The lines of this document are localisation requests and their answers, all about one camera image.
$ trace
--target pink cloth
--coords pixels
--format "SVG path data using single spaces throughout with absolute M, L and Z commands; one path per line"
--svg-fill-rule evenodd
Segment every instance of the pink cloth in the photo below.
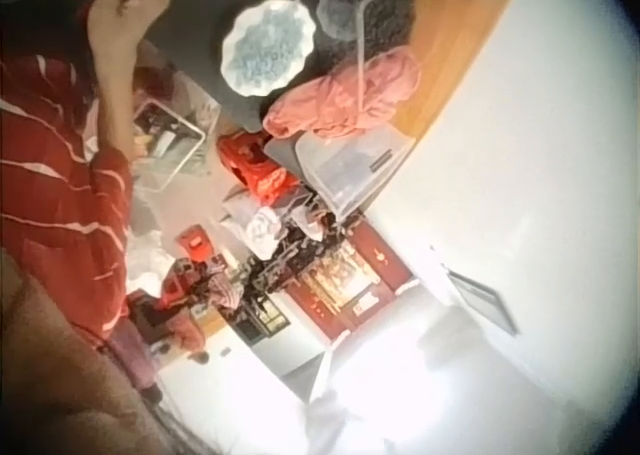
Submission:
M 390 120 L 419 81 L 420 65 L 409 47 L 396 47 L 365 64 L 362 111 L 354 65 L 288 91 L 272 105 L 263 125 L 276 138 L 308 130 L 324 138 L 360 135 Z

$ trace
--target red object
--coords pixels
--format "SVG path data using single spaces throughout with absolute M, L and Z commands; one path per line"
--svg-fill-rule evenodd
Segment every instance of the red object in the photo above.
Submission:
M 266 132 L 237 132 L 217 141 L 222 164 L 233 173 L 261 205 L 273 205 L 299 180 L 267 157 L 263 151 L 271 139 Z
M 192 225 L 176 237 L 192 262 L 207 262 L 213 255 L 213 245 L 202 225 Z
M 97 346 L 125 302 L 132 181 L 114 148 L 85 161 L 76 78 L 60 61 L 3 60 L 0 233 L 9 255 Z

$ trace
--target plastic bag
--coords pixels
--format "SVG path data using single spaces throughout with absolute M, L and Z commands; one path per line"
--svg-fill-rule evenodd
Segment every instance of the plastic bag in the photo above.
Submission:
M 150 296 L 160 298 L 162 282 L 174 262 L 175 257 L 162 248 L 160 230 L 130 237 L 125 254 L 127 293 L 144 290 Z

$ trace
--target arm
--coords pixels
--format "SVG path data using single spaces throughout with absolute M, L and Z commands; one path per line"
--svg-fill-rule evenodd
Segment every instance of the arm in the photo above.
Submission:
M 151 24 L 164 12 L 169 0 L 95 0 L 88 17 L 100 114 L 100 149 L 119 150 L 134 158 L 133 72 L 137 48 Z

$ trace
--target fabric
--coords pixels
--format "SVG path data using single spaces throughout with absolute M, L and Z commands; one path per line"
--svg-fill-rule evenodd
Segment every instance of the fabric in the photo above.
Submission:
M 124 376 L 4 250 L 0 280 L 3 445 L 17 453 L 175 453 Z
M 419 81 L 420 65 L 410 48 L 397 47 L 365 64 L 362 111 L 358 67 L 351 65 L 285 93 L 269 109 L 264 128 L 277 138 L 301 131 L 324 138 L 360 135 L 389 121 Z
M 122 368 L 136 390 L 144 390 L 155 383 L 157 367 L 151 350 L 129 318 L 118 321 L 107 345 L 115 355 L 113 361 Z
M 108 146 L 86 162 L 86 111 L 72 65 L 31 56 L 1 68 L 2 245 L 100 345 L 125 300 L 129 164 Z
M 207 343 L 205 335 L 187 307 L 167 320 L 166 326 L 172 333 L 176 345 L 182 350 L 198 353 L 205 349 Z

